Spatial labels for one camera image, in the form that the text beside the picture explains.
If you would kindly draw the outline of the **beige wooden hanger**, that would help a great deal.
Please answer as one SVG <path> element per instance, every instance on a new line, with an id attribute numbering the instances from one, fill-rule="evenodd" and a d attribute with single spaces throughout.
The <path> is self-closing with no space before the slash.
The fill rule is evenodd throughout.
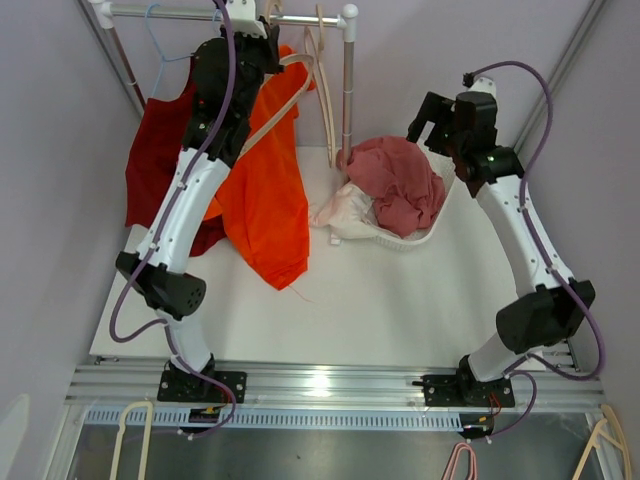
<path id="1" fill-rule="evenodd" d="M 323 119 L 328 165 L 330 169 L 333 169 L 336 167 L 336 132 L 332 100 L 323 63 L 323 54 L 325 52 L 325 22 L 323 20 L 322 5 L 319 3 L 316 4 L 316 14 L 318 19 L 318 35 L 315 35 L 310 27 L 306 27 L 304 30 L 304 47 L 305 53 L 313 58 L 311 73 L 316 86 L 316 93 Z"/>
<path id="2" fill-rule="evenodd" d="M 309 27 L 304 29 L 304 51 L 287 45 L 279 48 L 281 73 L 268 75 L 260 88 L 250 116 L 251 132 L 241 155 L 266 154 L 268 158 L 295 155 L 295 120 L 298 101 L 316 88 L 315 67 L 318 50 Z"/>

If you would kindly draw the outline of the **pink t shirt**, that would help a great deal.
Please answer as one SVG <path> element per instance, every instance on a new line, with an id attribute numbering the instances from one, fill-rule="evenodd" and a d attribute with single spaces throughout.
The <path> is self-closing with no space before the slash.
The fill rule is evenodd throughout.
<path id="1" fill-rule="evenodd" d="M 354 146 L 346 173 L 374 198 L 378 225 L 401 238 L 429 228 L 445 198 L 442 179 L 421 149 L 400 136 L 376 137 Z"/>

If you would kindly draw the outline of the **white t shirt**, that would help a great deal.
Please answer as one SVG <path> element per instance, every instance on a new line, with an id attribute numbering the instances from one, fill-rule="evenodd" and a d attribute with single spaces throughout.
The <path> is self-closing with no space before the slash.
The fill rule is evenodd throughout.
<path id="1" fill-rule="evenodd" d="M 327 227 L 340 239 L 369 239 L 380 235 L 397 238 L 397 235 L 378 225 L 373 204 L 373 197 L 349 182 L 310 216 L 310 226 Z"/>

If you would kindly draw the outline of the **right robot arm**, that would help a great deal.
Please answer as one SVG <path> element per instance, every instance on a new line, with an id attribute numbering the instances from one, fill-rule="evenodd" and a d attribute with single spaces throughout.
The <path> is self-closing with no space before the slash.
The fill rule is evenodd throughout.
<path id="1" fill-rule="evenodd" d="M 577 280 L 555 252 L 517 154 L 497 144 L 497 113 L 488 91 L 469 89 L 454 99 L 429 92 L 407 133 L 416 143 L 425 126 L 433 126 L 425 146 L 452 159 L 456 176 L 489 218 L 515 281 L 517 298 L 497 312 L 495 334 L 456 370 L 456 395 L 470 405 L 539 348 L 573 337 L 595 299 L 592 283 Z"/>

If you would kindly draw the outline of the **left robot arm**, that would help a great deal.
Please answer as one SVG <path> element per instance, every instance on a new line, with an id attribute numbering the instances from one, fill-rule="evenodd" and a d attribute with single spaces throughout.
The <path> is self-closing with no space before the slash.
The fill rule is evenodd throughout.
<path id="1" fill-rule="evenodd" d="M 250 116 L 266 76 L 283 71 L 278 27 L 265 17 L 222 27 L 218 38 L 195 52 L 190 103 L 176 172 L 151 227 L 137 250 L 121 252 L 116 268 L 157 315 L 127 336 L 109 324 L 117 343 L 155 325 L 163 327 L 172 353 L 160 389 L 178 384 L 182 398 L 203 401 L 213 392 L 234 402 L 233 391 L 215 377 L 215 359 L 203 338 L 198 310 L 204 280 L 187 273 L 194 240 L 214 195 L 229 176 L 250 134 Z"/>

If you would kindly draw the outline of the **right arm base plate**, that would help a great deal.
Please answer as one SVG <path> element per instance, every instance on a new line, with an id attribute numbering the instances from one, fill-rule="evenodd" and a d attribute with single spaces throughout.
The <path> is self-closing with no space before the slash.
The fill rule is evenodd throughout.
<path id="1" fill-rule="evenodd" d="M 421 389 L 426 406 L 430 407 L 489 407 L 512 408 L 514 391 L 510 380 L 480 382 L 462 374 L 423 375 L 411 385 Z"/>

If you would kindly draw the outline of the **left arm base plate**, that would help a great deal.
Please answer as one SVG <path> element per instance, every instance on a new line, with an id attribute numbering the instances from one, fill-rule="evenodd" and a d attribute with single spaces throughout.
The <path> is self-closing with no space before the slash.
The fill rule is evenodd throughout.
<path id="1" fill-rule="evenodd" d="M 213 378 L 227 387 L 242 404 L 246 391 L 247 373 L 216 371 Z M 156 399 L 165 403 L 230 403 L 231 398 L 221 387 L 214 386 L 182 370 L 165 370 L 160 379 Z"/>

